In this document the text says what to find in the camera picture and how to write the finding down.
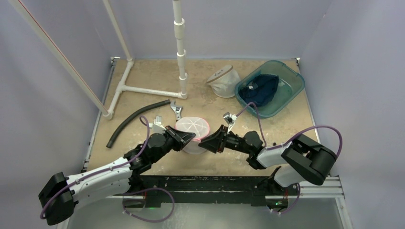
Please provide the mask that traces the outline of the pink-trimmed mesh laundry bag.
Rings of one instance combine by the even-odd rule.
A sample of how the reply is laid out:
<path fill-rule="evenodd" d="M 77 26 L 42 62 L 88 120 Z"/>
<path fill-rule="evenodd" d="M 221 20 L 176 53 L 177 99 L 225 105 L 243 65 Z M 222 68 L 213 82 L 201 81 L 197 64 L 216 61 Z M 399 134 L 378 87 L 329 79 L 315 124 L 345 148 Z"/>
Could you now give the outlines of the pink-trimmed mesh laundry bag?
<path fill-rule="evenodd" d="M 202 139 L 210 134 L 208 122 L 200 117 L 183 117 L 175 124 L 175 129 L 183 132 L 194 133 L 195 137 L 182 149 L 192 155 L 199 155 L 206 152 L 198 146 Z"/>

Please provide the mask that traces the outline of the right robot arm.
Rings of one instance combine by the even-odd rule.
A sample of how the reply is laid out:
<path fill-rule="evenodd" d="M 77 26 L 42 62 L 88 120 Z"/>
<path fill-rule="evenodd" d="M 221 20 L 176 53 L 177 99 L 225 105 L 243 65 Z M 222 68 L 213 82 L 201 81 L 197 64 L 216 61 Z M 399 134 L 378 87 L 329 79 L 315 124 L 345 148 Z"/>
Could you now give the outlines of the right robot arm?
<path fill-rule="evenodd" d="M 287 142 L 266 148 L 256 131 L 247 132 L 243 137 L 228 131 L 222 125 L 212 135 L 204 138 L 199 147 L 212 153 L 222 153 L 232 149 L 248 154 L 246 159 L 253 169 L 266 169 L 280 165 L 268 181 L 268 188 L 274 194 L 280 194 L 288 186 L 302 181 L 321 186 L 337 161 L 342 149 L 341 133 L 332 126 L 324 128 L 335 131 L 339 139 L 337 152 L 305 135 L 305 132 L 320 128 L 320 125 L 306 128 Z"/>

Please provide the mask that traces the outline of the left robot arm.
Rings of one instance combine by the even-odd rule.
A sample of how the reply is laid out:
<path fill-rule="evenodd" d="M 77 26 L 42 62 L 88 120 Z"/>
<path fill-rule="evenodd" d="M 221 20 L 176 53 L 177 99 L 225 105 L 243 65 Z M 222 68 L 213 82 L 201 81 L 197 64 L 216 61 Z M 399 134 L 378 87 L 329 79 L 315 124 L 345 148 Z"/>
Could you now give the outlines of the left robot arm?
<path fill-rule="evenodd" d="M 76 175 L 54 174 L 38 195 L 40 218 L 52 226 L 70 218 L 76 208 L 103 198 L 148 192 L 141 174 L 170 151 L 181 151 L 195 136 L 167 126 L 107 165 Z"/>

